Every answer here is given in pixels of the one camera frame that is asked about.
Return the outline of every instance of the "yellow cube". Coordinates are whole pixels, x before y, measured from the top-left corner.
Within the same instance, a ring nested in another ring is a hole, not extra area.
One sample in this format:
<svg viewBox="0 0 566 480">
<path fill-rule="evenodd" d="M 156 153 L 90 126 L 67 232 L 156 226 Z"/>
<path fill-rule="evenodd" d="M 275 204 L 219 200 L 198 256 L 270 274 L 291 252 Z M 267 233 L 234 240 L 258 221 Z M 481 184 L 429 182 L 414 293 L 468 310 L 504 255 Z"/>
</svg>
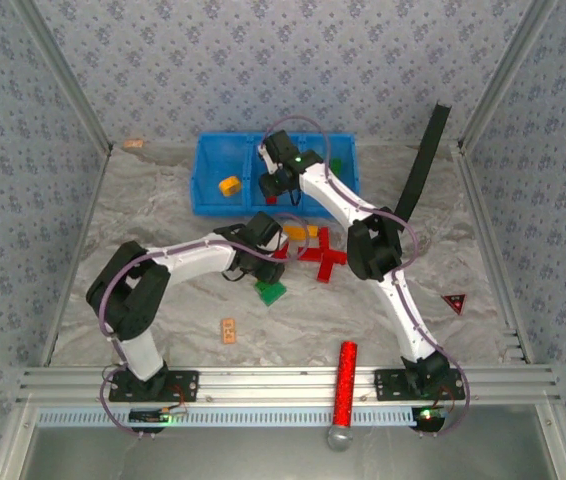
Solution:
<svg viewBox="0 0 566 480">
<path fill-rule="evenodd" d="M 308 225 L 308 232 L 310 238 L 316 238 L 319 234 L 319 227 L 316 225 Z M 288 238 L 295 242 L 302 242 L 305 240 L 305 229 L 303 227 L 297 227 L 295 225 L 285 225 L 283 231 L 288 236 Z"/>
<path fill-rule="evenodd" d="M 235 177 L 227 177 L 221 183 L 219 183 L 219 190 L 225 197 L 230 197 L 241 191 L 241 181 Z"/>
</svg>

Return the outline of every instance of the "black strap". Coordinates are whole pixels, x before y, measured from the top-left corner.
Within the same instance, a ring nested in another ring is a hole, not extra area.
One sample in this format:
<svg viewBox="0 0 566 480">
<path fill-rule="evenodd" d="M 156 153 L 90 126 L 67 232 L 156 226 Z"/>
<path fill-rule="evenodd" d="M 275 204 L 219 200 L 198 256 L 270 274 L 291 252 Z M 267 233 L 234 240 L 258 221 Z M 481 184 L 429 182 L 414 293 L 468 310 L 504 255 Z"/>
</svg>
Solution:
<svg viewBox="0 0 566 480">
<path fill-rule="evenodd" d="M 421 139 L 421 145 L 419 145 L 419 152 L 416 154 L 414 165 L 412 165 L 412 171 L 394 211 L 396 216 L 406 222 L 412 216 L 412 212 L 421 197 L 421 192 L 423 191 L 425 180 L 430 173 L 430 167 L 436 155 L 436 149 L 439 147 L 450 110 L 451 107 L 437 103 Z M 400 232 L 403 231 L 401 225 L 397 224 L 397 228 Z"/>
</svg>

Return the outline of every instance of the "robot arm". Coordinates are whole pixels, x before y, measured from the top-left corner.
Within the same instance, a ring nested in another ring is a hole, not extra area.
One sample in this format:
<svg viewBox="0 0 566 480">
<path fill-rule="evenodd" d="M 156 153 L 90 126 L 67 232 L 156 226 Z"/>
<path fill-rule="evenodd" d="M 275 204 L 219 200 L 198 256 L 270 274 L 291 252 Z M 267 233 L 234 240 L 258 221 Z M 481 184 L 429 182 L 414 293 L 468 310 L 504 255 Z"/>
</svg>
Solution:
<svg viewBox="0 0 566 480">
<path fill-rule="evenodd" d="M 437 384 L 448 376 L 449 362 L 425 340 L 424 335 L 433 337 L 410 295 L 403 271 L 391 273 L 401 264 L 400 227 L 386 217 L 370 214 L 369 210 L 376 207 L 331 176 L 330 180 L 341 192 L 339 194 L 327 181 L 323 159 L 312 150 L 299 152 L 284 131 L 266 138 L 258 151 L 268 169 L 268 173 L 259 179 L 264 196 L 278 196 L 300 189 L 317 200 L 347 230 L 348 265 L 358 278 L 372 280 L 370 285 L 382 306 L 395 314 L 391 317 L 395 318 L 394 331 L 410 386 L 420 393 L 437 388 Z M 391 213 L 387 207 L 379 210 Z M 412 319 L 422 333 L 417 331 Z"/>
<path fill-rule="evenodd" d="M 265 213 L 247 225 L 216 229 L 193 242 L 164 248 L 143 249 L 136 242 L 123 244 L 87 292 L 86 299 L 98 315 L 107 286 L 127 264 L 142 255 L 152 258 L 132 268 L 112 291 L 106 306 L 106 329 L 117 342 L 127 368 L 141 382 L 160 382 L 165 363 L 149 329 L 168 282 L 180 283 L 213 272 L 239 270 L 266 283 L 276 283 L 283 274 L 282 263 L 257 258 L 224 243 L 231 241 L 269 254 L 287 241 L 281 226 Z"/>
</svg>

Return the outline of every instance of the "red cylinder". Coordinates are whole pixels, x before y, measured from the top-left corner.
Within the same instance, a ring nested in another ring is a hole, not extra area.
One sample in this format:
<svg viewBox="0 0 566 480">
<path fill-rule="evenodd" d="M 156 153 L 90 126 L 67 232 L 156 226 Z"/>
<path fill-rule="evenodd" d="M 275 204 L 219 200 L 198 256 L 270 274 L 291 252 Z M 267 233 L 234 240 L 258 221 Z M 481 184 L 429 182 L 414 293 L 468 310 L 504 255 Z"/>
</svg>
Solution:
<svg viewBox="0 0 566 480">
<path fill-rule="evenodd" d="M 352 420 L 352 398 L 354 396 L 354 371 L 356 369 L 356 343 L 343 342 L 339 357 L 334 400 L 334 425 L 349 427 Z"/>
</svg>

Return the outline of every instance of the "small beige object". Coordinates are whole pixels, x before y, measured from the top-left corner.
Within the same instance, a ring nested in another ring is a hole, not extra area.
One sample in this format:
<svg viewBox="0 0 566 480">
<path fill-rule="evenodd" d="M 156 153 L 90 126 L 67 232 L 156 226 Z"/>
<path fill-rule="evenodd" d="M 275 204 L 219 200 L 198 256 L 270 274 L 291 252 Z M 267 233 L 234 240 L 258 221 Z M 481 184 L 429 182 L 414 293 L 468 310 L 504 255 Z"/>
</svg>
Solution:
<svg viewBox="0 0 566 480">
<path fill-rule="evenodd" d="M 221 320 L 221 333 L 223 335 L 223 343 L 236 343 L 236 322 L 233 318 L 224 318 Z"/>
<path fill-rule="evenodd" d="M 132 138 L 123 142 L 123 148 L 141 148 L 143 143 L 145 142 L 140 138 Z"/>
</svg>

